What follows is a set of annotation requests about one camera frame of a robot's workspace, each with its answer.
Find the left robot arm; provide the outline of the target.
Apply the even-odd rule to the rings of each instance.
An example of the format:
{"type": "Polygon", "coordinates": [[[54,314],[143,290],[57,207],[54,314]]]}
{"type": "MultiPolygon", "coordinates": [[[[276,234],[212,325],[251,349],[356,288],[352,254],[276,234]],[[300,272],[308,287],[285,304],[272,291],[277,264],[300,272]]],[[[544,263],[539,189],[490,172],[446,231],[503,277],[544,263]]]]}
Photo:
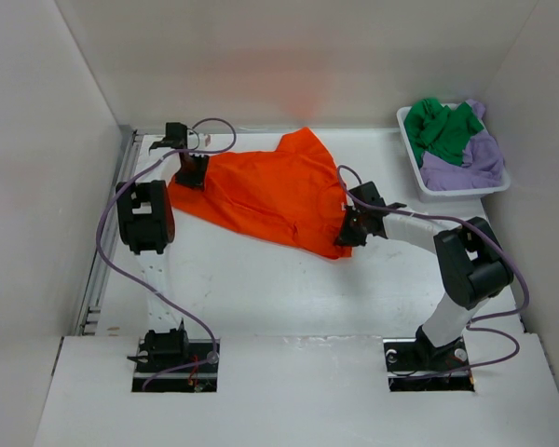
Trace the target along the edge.
{"type": "Polygon", "coordinates": [[[139,344],[139,353],[130,357],[141,373],[180,371],[198,357],[190,355],[189,339],[181,312],[173,308],[170,274],[170,245],[175,238],[175,221],[170,203],[168,182],[170,168],[197,171],[198,162],[187,154],[167,153],[185,149],[188,129],[180,123],[166,125],[165,136],[153,142],[137,165],[145,171],[157,166],[131,183],[128,188],[120,182],[116,192],[119,235],[134,255],[140,269],[140,280],[151,286],[146,296],[148,331],[139,344]]]}

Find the orange t-shirt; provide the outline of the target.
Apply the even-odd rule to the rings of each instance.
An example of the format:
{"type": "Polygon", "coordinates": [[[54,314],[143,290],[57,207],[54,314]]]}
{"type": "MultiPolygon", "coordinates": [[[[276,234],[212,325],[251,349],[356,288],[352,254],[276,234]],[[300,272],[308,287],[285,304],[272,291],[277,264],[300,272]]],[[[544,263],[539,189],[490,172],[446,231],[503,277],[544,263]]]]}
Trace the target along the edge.
{"type": "Polygon", "coordinates": [[[334,159],[309,128],[285,134],[272,152],[211,157],[202,190],[171,181],[171,205],[233,232],[337,260],[346,194],[334,159]]]}

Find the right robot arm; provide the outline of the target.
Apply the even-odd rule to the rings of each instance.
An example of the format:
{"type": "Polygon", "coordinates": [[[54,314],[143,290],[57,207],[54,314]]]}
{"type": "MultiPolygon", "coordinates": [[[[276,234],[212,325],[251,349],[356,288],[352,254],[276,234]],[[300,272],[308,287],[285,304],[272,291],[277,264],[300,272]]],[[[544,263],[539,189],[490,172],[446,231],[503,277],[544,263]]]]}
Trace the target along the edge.
{"type": "Polygon", "coordinates": [[[514,274],[503,259],[489,223],[415,214],[403,203],[388,204],[372,182],[347,191],[350,204],[334,243],[356,248],[369,236],[406,242],[435,255],[444,294],[413,340],[384,345],[389,373],[400,377],[433,377],[467,370],[460,358],[448,358],[462,348],[462,335],[484,303],[511,284],[514,274]]]}

